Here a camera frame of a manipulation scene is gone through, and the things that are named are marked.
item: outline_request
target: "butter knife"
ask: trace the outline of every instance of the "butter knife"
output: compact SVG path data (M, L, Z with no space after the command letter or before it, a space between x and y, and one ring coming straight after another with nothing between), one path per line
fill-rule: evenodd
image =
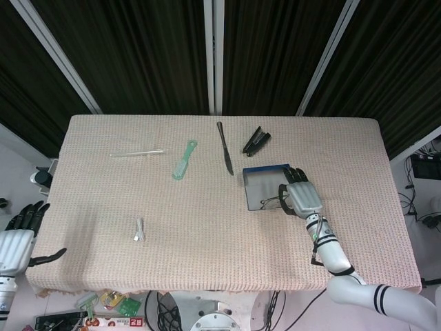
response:
M227 143L225 142L225 136L223 135L222 122L218 122L217 125L218 125L218 129L219 129L219 133L220 133L220 138L222 139L223 158L225 160L225 165L227 166L227 170L228 170L229 174L234 176L232 160L229 157Z

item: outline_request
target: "green toothbrush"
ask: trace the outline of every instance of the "green toothbrush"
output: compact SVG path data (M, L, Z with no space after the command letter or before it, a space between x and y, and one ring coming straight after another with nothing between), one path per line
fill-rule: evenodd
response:
M177 181L180 181L182 178L184 178L185 171L188 166L188 159L190 158L190 155L192 154L194 148L198 145L198 142L196 140L189 140L187 143L187 149L185 150L184 156L181 160L178 161L178 164L176 164L176 167L173 171L173 178Z

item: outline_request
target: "black curtain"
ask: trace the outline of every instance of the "black curtain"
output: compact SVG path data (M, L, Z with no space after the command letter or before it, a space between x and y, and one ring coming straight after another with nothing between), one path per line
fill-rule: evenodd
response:
M209 114L202 0L32 0L105 114Z
M305 115L371 117L390 158L441 125L441 2L362 0Z
M295 115L345 0L226 0L223 114Z
M90 112L8 0L0 10L0 122L56 157L70 117Z

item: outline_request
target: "table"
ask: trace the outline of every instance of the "table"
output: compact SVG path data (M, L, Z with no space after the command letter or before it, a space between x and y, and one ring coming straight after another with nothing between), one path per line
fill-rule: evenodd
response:
M258 126L272 138L249 158L241 150ZM185 178L175 181L189 139L198 146ZM150 148L167 152L109 156ZM29 282L62 291L324 288L331 275L309 263L305 222L281 209L247 210L242 169L284 163L307 173L323 214L368 283L420 290L378 123L313 117L73 117L33 256L68 251L29 268ZM133 240L137 217L144 219L144 242Z

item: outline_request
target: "small white clip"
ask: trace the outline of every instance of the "small white clip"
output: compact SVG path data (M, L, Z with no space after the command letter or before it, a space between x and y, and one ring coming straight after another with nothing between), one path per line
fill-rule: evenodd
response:
M135 240L135 241L139 241L139 240L144 241L145 240L142 217L138 217L136 219L136 234L135 234L135 237L133 238L133 240Z

